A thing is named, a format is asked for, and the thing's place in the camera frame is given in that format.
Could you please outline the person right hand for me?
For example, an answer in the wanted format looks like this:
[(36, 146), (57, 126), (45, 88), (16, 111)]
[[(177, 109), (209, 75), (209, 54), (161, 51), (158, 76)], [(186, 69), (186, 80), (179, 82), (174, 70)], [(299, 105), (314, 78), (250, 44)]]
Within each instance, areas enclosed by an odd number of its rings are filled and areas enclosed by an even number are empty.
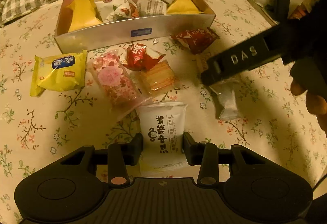
[(326, 100), (318, 95), (311, 94), (295, 80), (290, 85), (290, 92), (294, 96), (306, 94), (306, 107), (310, 114), (315, 115), (320, 128), (326, 133), (327, 131), (327, 103)]

